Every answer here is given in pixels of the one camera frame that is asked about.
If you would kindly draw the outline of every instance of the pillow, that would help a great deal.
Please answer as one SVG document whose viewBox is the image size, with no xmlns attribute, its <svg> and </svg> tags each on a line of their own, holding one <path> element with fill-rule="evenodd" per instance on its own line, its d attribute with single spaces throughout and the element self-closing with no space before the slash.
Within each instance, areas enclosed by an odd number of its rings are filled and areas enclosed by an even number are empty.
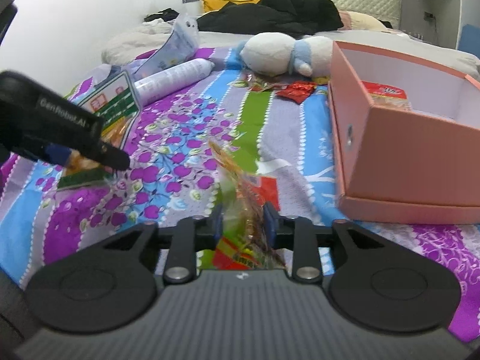
<svg viewBox="0 0 480 360">
<path fill-rule="evenodd" d="M 388 32 L 388 28 L 373 16 L 359 12 L 347 12 L 347 14 L 350 16 L 351 30 Z"/>
<path fill-rule="evenodd" d="M 204 12 L 218 11 L 222 9 L 228 2 L 234 4 L 258 3 L 260 0 L 202 0 Z"/>
</svg>

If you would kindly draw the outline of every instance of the green stripe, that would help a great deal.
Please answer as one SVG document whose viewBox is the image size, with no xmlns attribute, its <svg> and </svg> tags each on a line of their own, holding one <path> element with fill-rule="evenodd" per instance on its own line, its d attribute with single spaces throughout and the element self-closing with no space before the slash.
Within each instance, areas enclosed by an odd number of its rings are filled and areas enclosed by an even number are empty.
<svg viewBox="0 0 480 360">
<path fill-rule="evenodd" d="M 236 128 L 239 134 L 232 145 L 240 148 L 232 153 L 233 158 L 248 173 L 257 172 L 255 161 L 260 159 L 257 138 L 265 121 L 265 113 L 271 94 L 269 91 L 250 92 L 241 113 L 240 121 L 242 124 Z"/>
</svg>

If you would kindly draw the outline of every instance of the orange pillow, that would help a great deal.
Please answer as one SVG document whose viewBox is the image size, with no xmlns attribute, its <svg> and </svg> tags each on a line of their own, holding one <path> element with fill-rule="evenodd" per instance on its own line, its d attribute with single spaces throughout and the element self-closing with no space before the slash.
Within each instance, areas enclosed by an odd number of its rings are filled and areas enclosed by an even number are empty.
<svg viewBox="0 0 480 360">
<path fill-rule="evenodd" d="M 202 0 L 204 12 L 218 11 L 222 9 L 228 2 L 234 4 L 258 3 L 260 0 Z"/>
</svg>

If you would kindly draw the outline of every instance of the white plush toy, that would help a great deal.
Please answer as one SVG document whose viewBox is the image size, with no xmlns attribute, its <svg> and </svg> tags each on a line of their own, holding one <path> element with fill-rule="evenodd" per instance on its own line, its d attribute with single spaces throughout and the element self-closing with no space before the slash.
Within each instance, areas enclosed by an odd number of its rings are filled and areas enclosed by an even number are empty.
<svg viewBox="0 0 480 360">
<path fill-rule="evenodd" d="M 324 36 L 295 40 L 279 32 L 264 32 L 238 45 L 237 52 L 251 70 L 267 76 L 297 72 L 306 77 L 330 75 L 332 40 Z"/>
</svg>

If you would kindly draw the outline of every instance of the open box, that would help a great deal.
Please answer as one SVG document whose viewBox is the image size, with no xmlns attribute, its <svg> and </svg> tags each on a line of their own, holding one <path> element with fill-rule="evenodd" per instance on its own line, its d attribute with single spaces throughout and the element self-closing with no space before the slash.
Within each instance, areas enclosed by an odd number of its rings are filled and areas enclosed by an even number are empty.
<svg viewBox="0 0 480 360">
<path fill-rule="evenodd" d="M 403 89 L 412 111 L 375 104 L 362 81 Z M 480 223 L 480 83 L 411 55 L 335 42 L 329 101 L 345 215 Z"/>
</svg>

